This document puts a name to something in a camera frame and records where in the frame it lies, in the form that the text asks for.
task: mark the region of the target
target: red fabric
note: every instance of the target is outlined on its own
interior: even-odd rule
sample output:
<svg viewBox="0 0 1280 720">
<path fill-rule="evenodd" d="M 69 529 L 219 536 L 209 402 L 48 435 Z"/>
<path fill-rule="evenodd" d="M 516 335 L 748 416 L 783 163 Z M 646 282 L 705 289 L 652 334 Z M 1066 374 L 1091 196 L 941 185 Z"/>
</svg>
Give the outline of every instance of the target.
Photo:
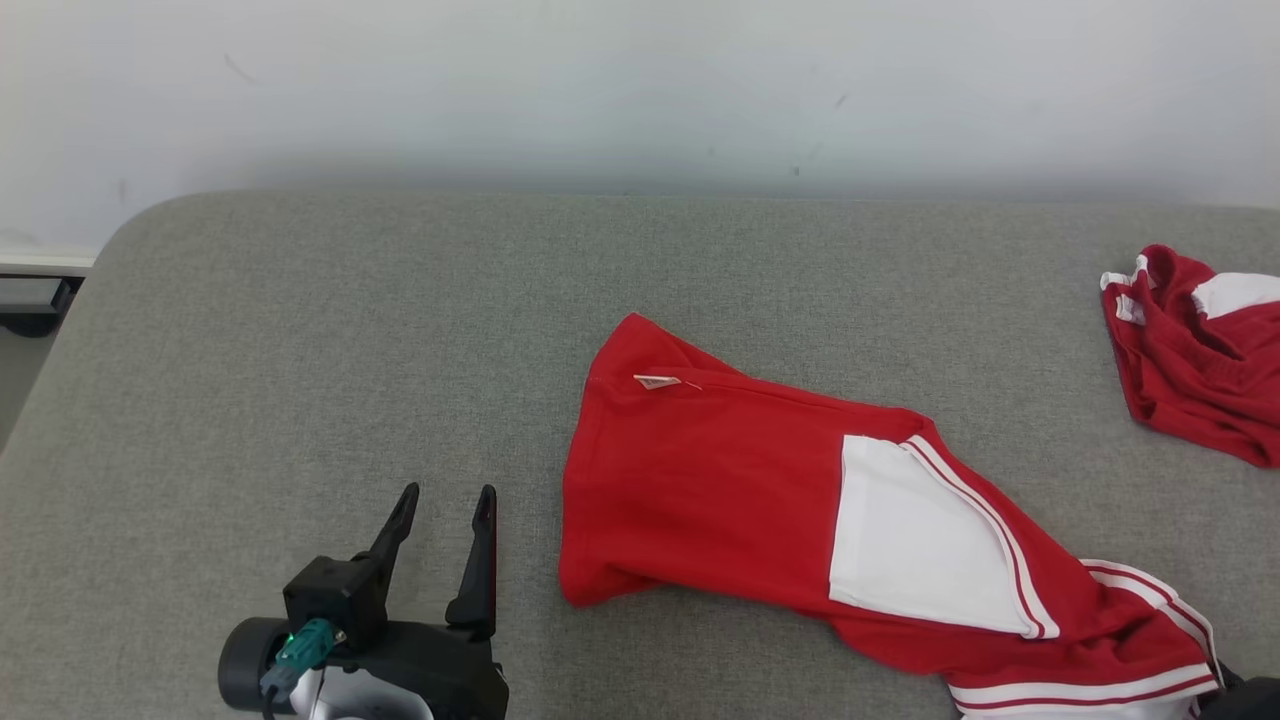
<svg viewBox="0 0 1280 720">
<path fill-rule="evenodd" d="M 1129 413 L 1160 432 L 1280 466 L 1280 302 L 1208 318 L 1192 297 L 1215 277 L 1208 265 L 1162 245 L 1143 255 L 1148 269 L 1132 286 L 1102 290 Z M 1140 307 L 1144 323 L 1117 316 L 1121 299 Z"/>
<path fill-rule="evenodd" d="M 635 375 L 680 383 L 646 389 Z M 1028 641 L 831 600 L 846 434 L 932 445 L 1015 536 L 1059 637 Z M 664 583 L 744 597 L 826 620 L 858 651 L 941 673 L 955 688 L 1125 683 L 1206 660 L 1169 618 L 1096 582 L 959 462 L 928 418 L 748 378 L 639 315 L 591 365 L 563 502 L 561 587 L 579 607 Z"/>
</svg>

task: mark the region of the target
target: gray fabric surface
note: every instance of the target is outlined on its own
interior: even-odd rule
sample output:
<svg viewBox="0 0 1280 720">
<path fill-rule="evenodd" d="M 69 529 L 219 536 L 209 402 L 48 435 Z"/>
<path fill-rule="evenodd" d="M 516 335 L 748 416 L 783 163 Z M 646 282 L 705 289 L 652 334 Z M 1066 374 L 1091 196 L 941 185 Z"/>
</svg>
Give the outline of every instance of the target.
<svg viewBox="0 0 1280 720">
<path fill-rule="evenodd" d="M 127 224 L 0 459 L 5 717 L 244 717 L 228 630 L 424 486 L 390 611 L 438 621 L 500 501 L 513 719 L 954 716 L 783 610 L 562 600 L 559 473 L 631 310 L 744 372 L 934 418 L 1065 547 L 1143 568 L 1280 673 L 1280 475 L 1126 415 L 1098 300 L 1149 242 L 1280 274 L 1197 208 L 206 195 Z"/>
<path fill-rule="evenodd" d="M 52 345 L 52 337 L 20 337 L 0 328 L 0 452 Z"/>
</svg>

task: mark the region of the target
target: garment tag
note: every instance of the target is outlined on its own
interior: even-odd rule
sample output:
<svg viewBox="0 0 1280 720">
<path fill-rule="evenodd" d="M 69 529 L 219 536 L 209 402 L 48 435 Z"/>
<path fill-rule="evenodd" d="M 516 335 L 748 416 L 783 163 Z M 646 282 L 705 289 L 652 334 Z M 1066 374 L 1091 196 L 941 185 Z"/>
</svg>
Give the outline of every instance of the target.
<svg viewBox="0 0 1280 720">
<path fill-rule="evenodd" d="M 1142 310 L 1142 302 L 1134 301 L 1128 295 L 1116 296 L 1116 318 L 1135 325 L 1147 324 L 1147 314 Z"/>
<path fill-rule="evenodd" d="M 1120 273 L 1102 273 L 1102 283 L 1101 283 L 1102 290 L 1106 290 L 1108 284 L 1133 286 L 1133 283 L 1138 282 L 1138 274 L 1142 273 L 1143 270 L 1147 272 L 1147 287 L 1149 287 L 1151 290 L 1156 290 L 1157 287 L 1160 287 L 1158 284 L 1156 284 L 1156 275 L 1151 274 L 1151 269 L 1147 268 L 1147 256 L 1139 255 L 1138 266 L 1134 268 L 1132 275 L 1121 275 Z"/>
<path fill-rule="evenodd" d="M 645 389 L 658 389 L 659 387 L 680 384 L 680 378 L 668 378 L 663 375 L 631 375 L 631 377 L 640 380 L 640 384 L 643 384 Z"/>
</svg>

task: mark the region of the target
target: white wall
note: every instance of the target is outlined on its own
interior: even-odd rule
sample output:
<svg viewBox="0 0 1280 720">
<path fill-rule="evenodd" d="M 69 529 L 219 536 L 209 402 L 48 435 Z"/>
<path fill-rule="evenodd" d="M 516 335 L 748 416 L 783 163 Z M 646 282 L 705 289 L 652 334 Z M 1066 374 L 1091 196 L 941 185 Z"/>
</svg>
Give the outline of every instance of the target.
<svg viewBox="0 0 1280 720">
<path fill-rule="evenodd" d="M 375 177 L 1280 205 L 1280 4 L 0 0 L 0 261 Z"/>
</svg>

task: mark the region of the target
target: red shorts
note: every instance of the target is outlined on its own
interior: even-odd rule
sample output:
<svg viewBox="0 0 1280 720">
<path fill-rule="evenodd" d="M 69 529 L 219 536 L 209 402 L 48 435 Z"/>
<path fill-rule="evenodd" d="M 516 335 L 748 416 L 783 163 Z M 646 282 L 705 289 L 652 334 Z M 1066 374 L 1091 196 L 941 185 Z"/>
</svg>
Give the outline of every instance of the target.
<svg viewBox="0 0 1280 720">
<path fill-rule="evenodd" d="M 559 574 L 576 606 L 675 583 L 791 607 L 973 719 L 1175 720 L 1217 688 L 1202 616 L 1073 557 L 928 418 L 748 378 L 639 315 L 586 380 Z"/>
<path fill-rule="evenodd" d="M 1280 468 L 1280 278 L 1152 245 L 1102 275 L 1102 306 L 1135 420 Z"/>
</svg>

